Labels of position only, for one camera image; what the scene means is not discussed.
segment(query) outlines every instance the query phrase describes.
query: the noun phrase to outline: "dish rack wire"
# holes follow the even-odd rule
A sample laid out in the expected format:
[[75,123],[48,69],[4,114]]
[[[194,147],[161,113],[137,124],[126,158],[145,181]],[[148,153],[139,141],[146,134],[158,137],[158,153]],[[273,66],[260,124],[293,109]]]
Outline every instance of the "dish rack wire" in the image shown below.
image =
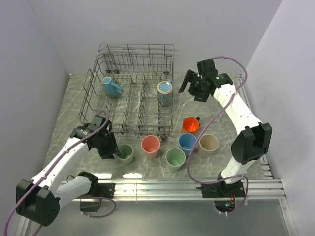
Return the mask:
[[[173,127],[173,102],[163,106],[157,99],[157,85],[172,80],[173,44],[101,44],[94,66],[84,81],[85,93],[80,121],[92,121],[98,111],[108,110],[112,131],[135,135],[158,135],[165,140]],[[124,92],[109,98],[102,79],[111,77]]]

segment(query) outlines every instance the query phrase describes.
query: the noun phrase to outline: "green cup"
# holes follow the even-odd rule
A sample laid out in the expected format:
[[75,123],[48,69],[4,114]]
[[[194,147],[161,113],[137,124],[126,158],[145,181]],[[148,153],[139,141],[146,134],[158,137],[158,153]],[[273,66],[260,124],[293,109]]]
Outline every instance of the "green cup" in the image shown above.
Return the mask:
[[183,150],[174,147],[166,153],[166,163],[170,171],[178,171],[179,168],[185,163],[186,156]]
[[129,164],[133,160],[133,149],[129,144],[121,144],[118,146],[121,156],[117,158],[124,164]]

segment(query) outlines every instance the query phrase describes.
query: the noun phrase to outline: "rack wheel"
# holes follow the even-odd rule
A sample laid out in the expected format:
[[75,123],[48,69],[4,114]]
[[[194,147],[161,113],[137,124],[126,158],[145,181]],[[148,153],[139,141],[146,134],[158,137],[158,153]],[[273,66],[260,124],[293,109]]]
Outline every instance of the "rack wheel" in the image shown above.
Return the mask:
[[162,139],[162,141],[165,141],[165,140],[167,140],[167,136],[165,134],[162,134],[161,139]]

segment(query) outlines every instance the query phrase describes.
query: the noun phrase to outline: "blue mug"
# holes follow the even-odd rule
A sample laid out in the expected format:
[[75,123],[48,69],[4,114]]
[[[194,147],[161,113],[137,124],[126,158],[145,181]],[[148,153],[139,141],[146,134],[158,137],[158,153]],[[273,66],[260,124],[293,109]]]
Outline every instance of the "blue mug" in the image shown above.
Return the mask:
[[123,88],[116,84],[110,77],[105,77],[102,81],[105,95],[113,98],[123,93]]
[[170,105],[173,101],[172,80],[162,81],[157,85],[157,99],[161,105]]
[[192,146],[196,142],[196,140],[197,138],[191,133],[184,133],[179,137],[179,148],[183,150],[186,157],[189,156]]

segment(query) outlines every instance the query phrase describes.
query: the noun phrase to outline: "white wall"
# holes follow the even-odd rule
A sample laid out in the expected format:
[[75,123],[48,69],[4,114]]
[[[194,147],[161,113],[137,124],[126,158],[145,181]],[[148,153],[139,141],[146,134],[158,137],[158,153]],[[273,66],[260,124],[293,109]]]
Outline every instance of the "white wall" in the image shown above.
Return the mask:
[[[247,65],[281,0],[29,0],[68,72],[93,66],[100,43],[175,44],[175,70],[225,55]],[[234,71],[233,63],[217,62]]]
[[17,183],[43,166],[68,74],[26,0],[1,2],[0,31],[2,230]]
[[314,235],[315,1],[283,0],[249,65],[258,117],[273,127],[268,161],[280,177],[300,235]]

